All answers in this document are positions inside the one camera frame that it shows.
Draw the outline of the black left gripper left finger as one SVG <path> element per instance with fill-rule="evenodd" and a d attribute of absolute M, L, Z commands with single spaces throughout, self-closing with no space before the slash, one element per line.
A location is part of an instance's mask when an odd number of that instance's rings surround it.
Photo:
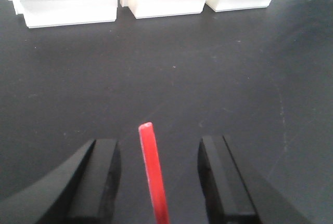
<path fill-rule="evenodd" d="M 114 139 L 93 139 L 34 184 L 1 201 L 1 223 L 112 223 L 121 178 Z"/>

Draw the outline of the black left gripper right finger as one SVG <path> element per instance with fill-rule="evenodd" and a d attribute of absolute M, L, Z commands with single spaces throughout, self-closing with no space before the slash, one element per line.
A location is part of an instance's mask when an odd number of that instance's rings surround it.
<path fill-rule="evenodd" d="M 310 223 L 227 136 L 203 136 L 197 170 L 209 223 Z"/>

